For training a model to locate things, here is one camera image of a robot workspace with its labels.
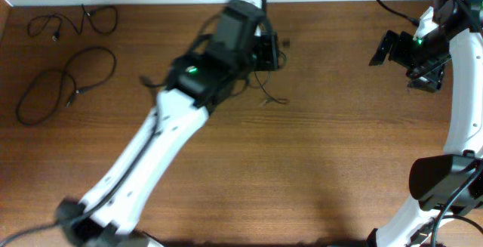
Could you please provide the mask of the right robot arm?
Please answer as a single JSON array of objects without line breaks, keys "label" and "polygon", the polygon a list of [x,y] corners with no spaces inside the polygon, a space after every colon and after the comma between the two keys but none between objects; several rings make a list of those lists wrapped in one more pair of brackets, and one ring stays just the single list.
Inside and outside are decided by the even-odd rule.
[{"label": "right robot arm", "polygon": [[409,88],[440,91],[452,65],[451,121],[440,156],[411,167],[410,195],[394,217],[375,228],[366,246],[436,246],[439,229],[482,207],[482,0],[433,0],[411,35],[387,31],[369,64],[403,66]]}]

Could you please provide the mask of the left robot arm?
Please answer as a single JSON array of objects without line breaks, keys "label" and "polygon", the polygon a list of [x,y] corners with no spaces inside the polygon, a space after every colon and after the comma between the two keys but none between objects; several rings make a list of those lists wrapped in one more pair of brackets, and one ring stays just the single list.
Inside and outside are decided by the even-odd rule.
[{"label": "left robot arm", "polygon": [[234,96],[237,81],[278,67],[266,0],[229,0],[212,34],[199,35],[171,64],[155,104],[105,176],[57,219],[73,246],[159,246],[136,226],[147,200],[184,144]]}]

